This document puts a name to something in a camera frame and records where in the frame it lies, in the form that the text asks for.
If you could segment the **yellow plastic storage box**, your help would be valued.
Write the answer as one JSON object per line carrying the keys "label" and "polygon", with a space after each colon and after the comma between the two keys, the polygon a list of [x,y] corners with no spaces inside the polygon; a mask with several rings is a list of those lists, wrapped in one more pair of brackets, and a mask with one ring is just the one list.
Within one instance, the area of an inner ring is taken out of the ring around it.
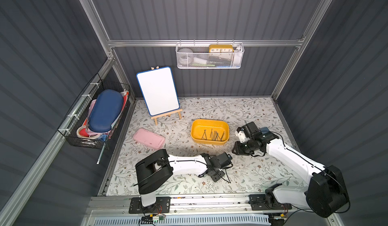
{"label": "yellow plastic storage box", "polygon": [[229,126],[221,120],[197,119],[192,123],[191,138],[198,144],[222,146],[229,141]]}

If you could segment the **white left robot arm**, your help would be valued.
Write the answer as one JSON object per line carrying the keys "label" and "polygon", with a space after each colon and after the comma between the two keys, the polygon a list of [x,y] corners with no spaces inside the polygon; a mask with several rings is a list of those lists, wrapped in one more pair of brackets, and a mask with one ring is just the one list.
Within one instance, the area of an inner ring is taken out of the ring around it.
{"label": "white left robot arm", "polygon": [[160,149],[135,165],[138,192],[142,207],[156,204],[156,191],[172,176],[192,174],[199,178],[208,176],[217,182],[225,179],[226,171],[233,167],[232,156],[227,153],[211,156],[207,153],[194,157],[169,155]]}

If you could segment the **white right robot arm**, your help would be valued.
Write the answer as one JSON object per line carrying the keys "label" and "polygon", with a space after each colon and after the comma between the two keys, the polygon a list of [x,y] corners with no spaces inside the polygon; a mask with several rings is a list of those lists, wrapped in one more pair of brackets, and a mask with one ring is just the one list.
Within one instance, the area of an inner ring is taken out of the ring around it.
{"label": "white right robot arm", "polygon": [[287,145],[281,134],[267,127],[258,128],[254,122],[238,127],[238,141],[232,153],[258,157],[257,152],[281,161],[303,179],[302,186],[275,184],[265,191],[264,201],[269,208],[289,204],[311,210],[322,218],[340,213],[343,206],[351,206],[346,184],[339,168],[318,163]]}

